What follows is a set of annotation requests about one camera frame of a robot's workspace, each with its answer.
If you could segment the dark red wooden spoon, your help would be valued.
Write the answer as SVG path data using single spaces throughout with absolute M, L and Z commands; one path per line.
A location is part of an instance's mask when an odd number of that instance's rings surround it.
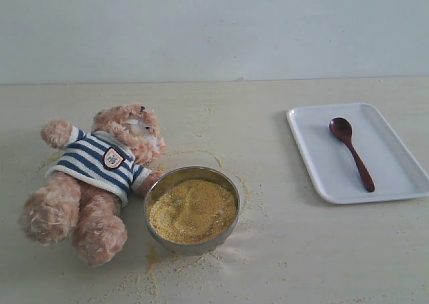
M 370 193 L 374 192 L 375 184 L 373 183 L 373 179 L 369 174 L 364 162 L 353 147 L 353 130 L 350 122 L 343 117 L 336 117 L 329 122 L 328 127 L 332 135 L 341 141 L 350 151 L 357 167 L 357 171 L 359 172 L 363 187 Z

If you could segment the tan teddy bear striped sweater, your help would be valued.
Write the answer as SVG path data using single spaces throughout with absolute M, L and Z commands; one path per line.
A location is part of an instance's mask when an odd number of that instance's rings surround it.
M 44 246 L 71 238 L 91 267 L 109 262 L 127 240 L 121 209 L 129 194 L 145 196 L 162 176 L 148 167 L 166 147 L 155 112 L 138 103 L 114 106 L 95 115 L 89 132 L 53 120 L 41 136 L 62 155 L 24 204 L 22 232 Z

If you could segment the steel bowl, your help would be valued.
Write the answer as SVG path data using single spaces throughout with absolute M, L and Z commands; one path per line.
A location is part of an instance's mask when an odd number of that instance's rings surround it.
M 169 192 L 174 186 L 178 185 L 179 183 L 189 179 L 201 179 L 221 185 L 223 188 L 233 194 L 238 214 L 231 226 L 227 228 L 222 234 L 220 234 L 216 238 L 213 238 L 212 240 L 208 240 L 199 244 L 176 244 L 174 242 L 170 242 L 169 240 L 163 239 L 152 228 L 149 222 L 149 212 L 151 210 L 151 207 L 163 194 Z M 177 254 L 196 256 L 204 254 L 206 252 L 210 252 L 225 242 L 225 240 L 231 235 L 238 222 L 241 206 L 242 198 L 236 188 L 236 185 L 224 173 L 210 167 L 188 166 L 177 168 L 175 170 L 167 172 L 151 186 L 145 197 L 143 213 L 149 233 L 159 244 L 161 244 L 164 248 Z

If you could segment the yellow millet grain in bowl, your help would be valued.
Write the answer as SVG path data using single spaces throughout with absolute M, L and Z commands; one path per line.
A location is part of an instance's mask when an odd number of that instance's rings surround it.
M 155 202 L 149 222 L 165 240 L 199 244 L 222 234 L 237 214 L 234 196 L 228 190 L 217 183 L 189 179 Z

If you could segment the white plastic tray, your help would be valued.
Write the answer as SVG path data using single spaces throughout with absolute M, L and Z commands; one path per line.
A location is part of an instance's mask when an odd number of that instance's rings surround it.
M 368 192 L 344 143 L 331 133 L 332 119 L 347 119 L 352 144 L 375 184 Z M 296 107 L 287 112 L 292 134 L 320 197 L 333 204 L 361 204 L 428 196 L 428 175 L 390 124 L 364 102 Z

